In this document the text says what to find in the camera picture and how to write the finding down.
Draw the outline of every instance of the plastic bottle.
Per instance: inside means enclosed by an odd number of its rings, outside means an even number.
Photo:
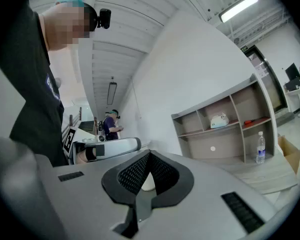
[[[259,139],[257,144],[257,154],[256,154],[256,163],[262,164],[265,162],[265,156],[266,156],[266,140],[264,137],[264,133],[262,131],[259,131]]]

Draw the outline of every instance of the doorway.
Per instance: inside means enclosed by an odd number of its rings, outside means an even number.
[[[280,83],[258,48],[254,45],[244,52],[246,57],[254,66],[256,72],[261,77],[264,86],[269,94],[274,113],[287,108],[287,102],[280,86]]]

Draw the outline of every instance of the black vent grille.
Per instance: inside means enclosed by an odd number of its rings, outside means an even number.
[[[160,195],[178,182],[179,173],[174,167],[162,161],[155,155],[151,156],[151,161],[151,173],[155,184],[156,194]]]
[[[223,194],[221,197],[248,234],[257,230],[264,224],[237,193],[227,193]]]
[[[71,172],[68,174],[59,175],[58,178],[61,182],[69,181],[80,176],[83,176],[84,173],[82,171]]]
[[[122,170],[118,175],[119,183],[135,195],[139,193],[150,172],[148,159],[149,154]]]

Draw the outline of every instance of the fluorescent light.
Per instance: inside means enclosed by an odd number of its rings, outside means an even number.
[[[220,18],[222,22],[227,22],[233,16],[237,15],[238,13],[242,12],[244,9],[248,8],[249,6],[255,4],[258,0],[243,0],[236,4],[231,9],[227,10],[226,12],[220,14]]]
[[[108,99],[106,101],[107,105],[112,105],[112,103],[114,103],[116,89],[117,89],[117,83],[116,82],[109,83]]]

